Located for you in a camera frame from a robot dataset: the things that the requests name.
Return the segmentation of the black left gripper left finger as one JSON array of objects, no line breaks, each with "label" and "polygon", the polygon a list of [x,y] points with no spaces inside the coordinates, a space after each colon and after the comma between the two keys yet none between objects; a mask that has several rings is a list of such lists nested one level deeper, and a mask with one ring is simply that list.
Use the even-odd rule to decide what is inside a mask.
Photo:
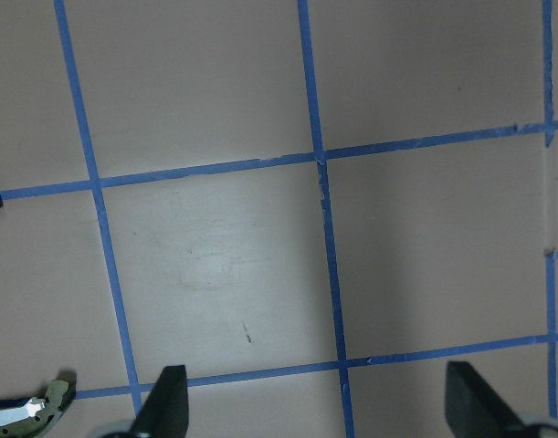
[{"label": "black left gripper left finger", "polygon": [[164,367],[130,428],[131,437],[184,438],[189,425],[184,365]]}]

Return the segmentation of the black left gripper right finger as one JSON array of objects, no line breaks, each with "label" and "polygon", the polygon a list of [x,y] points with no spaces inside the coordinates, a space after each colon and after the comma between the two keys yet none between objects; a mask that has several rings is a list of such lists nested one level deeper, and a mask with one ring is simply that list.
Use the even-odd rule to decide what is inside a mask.
[{"label": "black left gripper right finger", "polygon": [[466,361],[447,364],[445,419],[454,437],[529,437],[521,418]]}]

